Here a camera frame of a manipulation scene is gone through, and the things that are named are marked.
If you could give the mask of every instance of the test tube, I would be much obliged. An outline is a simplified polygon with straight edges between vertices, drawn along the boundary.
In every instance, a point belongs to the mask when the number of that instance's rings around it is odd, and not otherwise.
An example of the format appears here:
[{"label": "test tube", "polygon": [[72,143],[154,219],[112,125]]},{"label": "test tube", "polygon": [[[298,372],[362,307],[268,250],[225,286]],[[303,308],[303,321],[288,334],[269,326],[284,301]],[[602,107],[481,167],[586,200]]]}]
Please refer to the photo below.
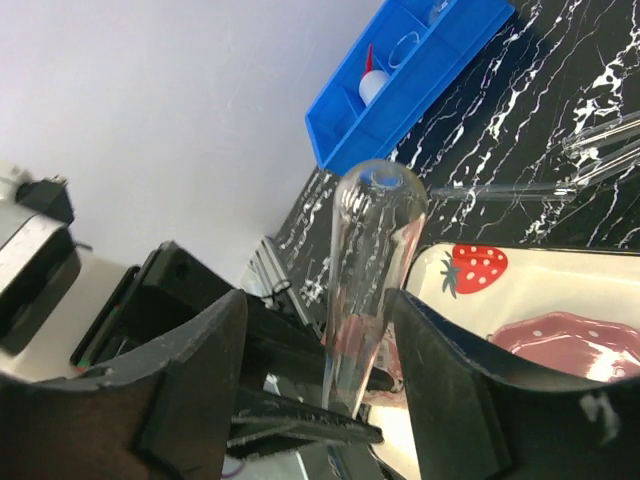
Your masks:
[{"label": "test tube", "polygon": [[334,194],[327,361],[322,406],[354,417],[388,325],[389,289],[402,287],[427,211],[427,195],[403,165],[369,160]]},{"label": "test tube", "polygon": [[585,150],[611,145],[635,135],[640,135],[640,111],[569,135],[562,139],[562,148],[569,158],[577,158]]},{"label": "test tube", "polygon": [[481,185],[471,187],[441,187],[429,191],[435,200],[481,200],[522,202],[570,202],[578,188],[569,183],[532,183],[528,185]]},{"label": "test tube", "polygon": [[624,146],[600,161],[580,168],[571,177],[571,183],[579,188],[595,185],[640,162],[640,140]]}]

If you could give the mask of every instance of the strawberry print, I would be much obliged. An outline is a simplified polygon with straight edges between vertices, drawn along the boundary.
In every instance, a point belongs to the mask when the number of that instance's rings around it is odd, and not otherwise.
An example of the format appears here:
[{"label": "strawberry print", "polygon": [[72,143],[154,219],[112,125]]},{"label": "strawberry print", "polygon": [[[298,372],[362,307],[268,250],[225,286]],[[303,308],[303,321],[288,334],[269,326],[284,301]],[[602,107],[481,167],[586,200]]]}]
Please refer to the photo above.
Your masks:
[{"label": "strawberry print", "polygon": [[495,282],[507,269],[507,256],[498,248],[479,245],[454,245],[453,252],[447,252],[442,260],[446,270],[442,291],[447,289],[457,298],[484,290]]}]

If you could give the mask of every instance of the white tray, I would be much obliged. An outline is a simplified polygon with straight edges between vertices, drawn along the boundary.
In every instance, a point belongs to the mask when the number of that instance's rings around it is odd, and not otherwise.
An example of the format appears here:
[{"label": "white tray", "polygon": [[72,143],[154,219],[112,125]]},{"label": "white tray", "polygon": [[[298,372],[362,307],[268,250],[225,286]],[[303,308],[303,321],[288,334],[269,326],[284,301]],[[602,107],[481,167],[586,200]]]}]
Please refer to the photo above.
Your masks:
[{"label": "white tray", "polygon": [[[637,254],[494,247],[496,261],[500,254],[507,258],[504,272],[497,272],[499,278],[492,283],[485,282],[486,288],[456,293],[454,298],[449,288],[443,291],[442,273],[447,270],[445,263],[450,262],[447,254],[452,255],[453,249],[453,244],[440,243],[422,252],[409,272],[406,290],[443,317],[483,338],[503,325],[554,311],[640,329]],[[385,437],[385,443],[372,446],[374,454],[407,480],[420,480],[415,447],[407,446],[407,440],[413,439],[409,412],[372,407],[369,421],[380,427]]]}]

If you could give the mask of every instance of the pink bowl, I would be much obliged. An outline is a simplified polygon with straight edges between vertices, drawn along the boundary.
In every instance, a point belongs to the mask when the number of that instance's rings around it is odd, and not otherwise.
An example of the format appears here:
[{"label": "pink bowl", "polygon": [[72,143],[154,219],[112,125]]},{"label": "pink bowl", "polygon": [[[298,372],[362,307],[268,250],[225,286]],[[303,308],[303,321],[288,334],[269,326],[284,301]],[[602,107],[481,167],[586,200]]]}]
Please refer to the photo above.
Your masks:
[{"label": "pink bowl", "polygon": [[620,323],[553,312],[505,325],[491,341],[545,367],[601,382],[640,373],[640,332]]}]

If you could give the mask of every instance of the table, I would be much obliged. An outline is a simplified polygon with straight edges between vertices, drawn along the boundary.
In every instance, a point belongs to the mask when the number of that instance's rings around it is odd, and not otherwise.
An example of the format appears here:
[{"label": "table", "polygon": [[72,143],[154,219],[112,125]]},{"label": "table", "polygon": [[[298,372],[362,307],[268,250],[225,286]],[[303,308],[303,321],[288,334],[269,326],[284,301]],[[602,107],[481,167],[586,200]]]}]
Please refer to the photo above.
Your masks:
[{"label": "table", "polygon": [[[517,13],[389,156],[425,187],[556,182],[575,172],[563,137],[640,110],[638,0],[512,0]],[[640,176],[570,204],[433,201],[420,247],[438,241],[640,248]],[[276,254],[316,322],[326,317],[333,190],[315,170]]]}]

